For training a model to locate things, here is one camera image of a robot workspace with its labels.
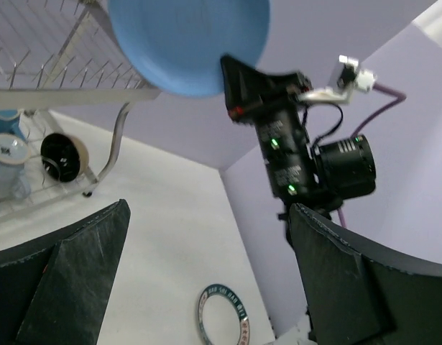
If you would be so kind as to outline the light blue plate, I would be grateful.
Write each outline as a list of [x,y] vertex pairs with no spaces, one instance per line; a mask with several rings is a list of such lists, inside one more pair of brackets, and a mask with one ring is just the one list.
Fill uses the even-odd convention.
[[224,91],[220,59],[256,65],[271,5],[261,0],[115,0],[112,30],[134,69],[159,89],[188,97]]

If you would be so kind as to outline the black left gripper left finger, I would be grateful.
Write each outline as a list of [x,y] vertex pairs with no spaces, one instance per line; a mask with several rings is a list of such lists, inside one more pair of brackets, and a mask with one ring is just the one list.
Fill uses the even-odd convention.
[[0,251],[0,344],[96,344],[126,240],[121,199]]

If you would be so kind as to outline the light grey cup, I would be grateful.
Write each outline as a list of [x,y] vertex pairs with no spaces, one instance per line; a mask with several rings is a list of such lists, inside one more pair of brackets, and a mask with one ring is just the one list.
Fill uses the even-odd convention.
[[0,133],[0,201],[30,195],[32,190],[24,170],[30,157],[30,149],[22,139]]

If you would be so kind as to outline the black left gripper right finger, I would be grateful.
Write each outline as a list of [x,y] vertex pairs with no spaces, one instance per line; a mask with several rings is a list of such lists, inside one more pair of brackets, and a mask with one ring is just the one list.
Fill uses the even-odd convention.
[[295,204],[289,233],[318,344],[442,344],[442,264]]

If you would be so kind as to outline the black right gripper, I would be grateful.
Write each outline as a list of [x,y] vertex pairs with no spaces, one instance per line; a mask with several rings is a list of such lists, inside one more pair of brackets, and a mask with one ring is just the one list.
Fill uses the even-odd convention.
[[316,182],[296,96],[312,89],[310,80],[300,72],[266,74],[231,55],[220,64],[228,115],[255,128],[273,195],[308,197]]

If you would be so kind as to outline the black bowl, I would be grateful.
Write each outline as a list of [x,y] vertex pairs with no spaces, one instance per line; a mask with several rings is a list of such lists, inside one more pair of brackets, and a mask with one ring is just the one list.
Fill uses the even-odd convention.
[[70,183],[86,172],[89,152],[84,142],[71,134],[47,135],[40,147],[45,172],[60,183]]

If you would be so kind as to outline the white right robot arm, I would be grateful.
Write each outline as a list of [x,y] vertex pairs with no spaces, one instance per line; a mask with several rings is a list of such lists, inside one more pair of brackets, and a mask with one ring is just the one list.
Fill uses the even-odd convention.
[[272,194],[284,205],[280,220],[287,220],[294,203],[329,217],[345,200],[374,192],[375,163],[364,135],[324,144],[341,119],[315,139],[306,128],[310,108],[340,109],[353,91],[374,85],[372,72],[358,60],[339,56],[333,83],[325,88],[313,88],[300,71],[268,75],[231,55],[224,55],[220,64],[229,118],[255,128]]

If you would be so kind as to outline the white plate green rim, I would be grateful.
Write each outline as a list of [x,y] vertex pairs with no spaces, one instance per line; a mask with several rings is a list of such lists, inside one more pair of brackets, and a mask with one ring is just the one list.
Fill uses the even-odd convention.
[[214,283],[201,291],[195,317],[202,344],[250,344],[251,326],[245,304],[226,285]]

